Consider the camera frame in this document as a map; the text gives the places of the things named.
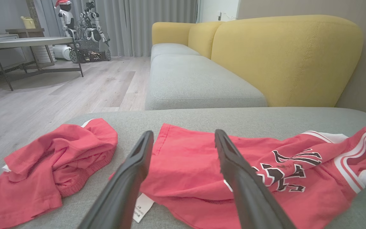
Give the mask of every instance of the red hat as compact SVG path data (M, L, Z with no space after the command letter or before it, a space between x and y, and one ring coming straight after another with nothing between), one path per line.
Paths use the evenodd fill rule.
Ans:
M70 5L70 4L71 4L71 2L69 0L57 0L56 5L55 5L55 8L58 5Z

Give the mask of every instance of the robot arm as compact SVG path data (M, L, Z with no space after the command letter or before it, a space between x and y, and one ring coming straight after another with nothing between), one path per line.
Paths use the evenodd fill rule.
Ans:
M64 13L60 12L60 13L58 13L58 17L60 18L60 21L61 21L64 36L70 38L71 36L68 32L68 27L66 25L66 20L67 20L66 15Z
M108 45L109 39L106 39L105 38L104 33L101 30L101 26L100 26L100 15L98 13L96 13L96 12L91 12L90 17L92 19L94 19L94 23L96 24L97 31L100 34L101 41L104 42L104 43L106 43Z

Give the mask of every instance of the wooden floor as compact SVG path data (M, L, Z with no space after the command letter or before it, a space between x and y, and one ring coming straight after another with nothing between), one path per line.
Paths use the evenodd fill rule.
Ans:
M45 73L12 81L0 77L0 155L27 145L85 113L143 110L150 58L113 57L81 64L80 72ZM51 68L78 67L58 61ZM21 78L23 71L9 73Z

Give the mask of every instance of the yellow cushion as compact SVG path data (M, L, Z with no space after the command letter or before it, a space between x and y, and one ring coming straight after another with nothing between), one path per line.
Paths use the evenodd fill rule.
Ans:
M269 106L333 107L359 61L360 28L325 15L225 22L212 60L259 89Z
M193 25L195 23L156 22L152 25L152 44L177 43L187 46Z
M210 59L215 31L222 23L224 22L204 22L193 25L189 32L189 48Z

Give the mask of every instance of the gray seat cushion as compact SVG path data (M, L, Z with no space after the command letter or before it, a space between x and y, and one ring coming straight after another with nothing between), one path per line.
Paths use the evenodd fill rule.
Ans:
M200 55L198 52L182 44L161 43L152 46L151 63L155 57L163 54Z
M117 150L110 164L93 174L78 193L64 198L62 207L20 225L17 229L76 228L107 184L108 177L124 161L140 135L146 130L152 130L156 139L163 123L197 131L214 132L215 129L223 129L234 136L276 139L286 139L306 130L352 136L366 126L366 113L357 110L289 107L93 113L79 116L68 123L81 125L93 118L103 118L118 132ZM167 208L155 203L139 224L132 221L131 228L190 227L175 219ZM358 194L350 209L326 227L340 228L366 228L366 189Z
M145 110L267 106L254 86L197 55L160 55L151 64Z

